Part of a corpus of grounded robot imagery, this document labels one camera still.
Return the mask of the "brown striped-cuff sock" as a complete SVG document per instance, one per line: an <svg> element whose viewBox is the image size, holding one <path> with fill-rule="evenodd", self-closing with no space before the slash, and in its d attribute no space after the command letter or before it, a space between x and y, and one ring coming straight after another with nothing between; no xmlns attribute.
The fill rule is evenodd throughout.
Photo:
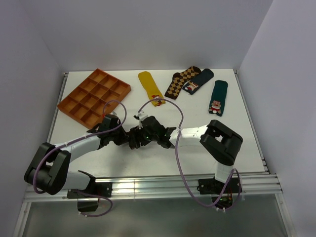
<svg viewBox="0 0 316 237"><path fill-rule="evenodd" d="M141 136L139 127L133 127L127 132L128 135L128 143L130 149L138 149L141 147Z"/></svg>

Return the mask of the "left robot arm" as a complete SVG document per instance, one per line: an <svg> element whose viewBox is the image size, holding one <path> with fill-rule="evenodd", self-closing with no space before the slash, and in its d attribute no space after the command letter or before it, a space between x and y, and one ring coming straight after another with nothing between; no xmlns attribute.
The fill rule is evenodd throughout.
<svg viewBox="0 0 316 237"><path fill-rule="evenodd" d="M80 138L60 144L41 144L27 168L24 180L33 185L35 192L55 195L61 190L78 190L84 197L95 194L96 178L84 171L70 172L72 161L96 151L123 134L120 119L105 115L102 122Z"/></svg>

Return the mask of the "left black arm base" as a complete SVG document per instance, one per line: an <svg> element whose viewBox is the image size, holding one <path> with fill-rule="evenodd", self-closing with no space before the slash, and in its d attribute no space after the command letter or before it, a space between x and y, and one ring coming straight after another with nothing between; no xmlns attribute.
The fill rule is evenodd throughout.
<svg viewBox="0 0 316 237"><path fill-rule="evenodd" d="M113 202L110 200L112 190L112 182L97 182L85 190L68 190L67 199L77 200L77 209L81 215L100 217L108 214L113 208ZM109 208L101 214L92 214L97 210L102 199L109 202Z"/></svg>

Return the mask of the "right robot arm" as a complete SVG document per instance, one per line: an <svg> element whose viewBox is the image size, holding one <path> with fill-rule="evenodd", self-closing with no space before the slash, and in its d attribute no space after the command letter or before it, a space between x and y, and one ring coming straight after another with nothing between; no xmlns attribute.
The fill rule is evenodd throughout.
<svg viewBox="0 0 316 237"><path fill-rule="evenodd" d="M183 128L164 127L154 116L135 116L139 124L129 133L129 146L138 149L150 142L156 142L166 149L179 149L181 146L202 145L217 161L214 188L225 192L230 186L229 175L243 143L243 138L213 119L200 127Z"/></svg>

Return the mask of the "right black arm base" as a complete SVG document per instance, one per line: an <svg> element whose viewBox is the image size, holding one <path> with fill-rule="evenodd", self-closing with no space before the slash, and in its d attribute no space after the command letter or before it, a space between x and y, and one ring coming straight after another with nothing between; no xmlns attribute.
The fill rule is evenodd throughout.
<svg viewBox="0 0 316 237"><path fill-rule="evenodd" d="M215 180L215 178L198 179L197 190L201 195L219 195L223 187L224 183ZM236 194L236 200L238 200L241 193L242 187L239 183L239 179L231 178L220 200L215 204L215 207L223 211L227 208L231 208L234 204L233 195Z"/></svg>

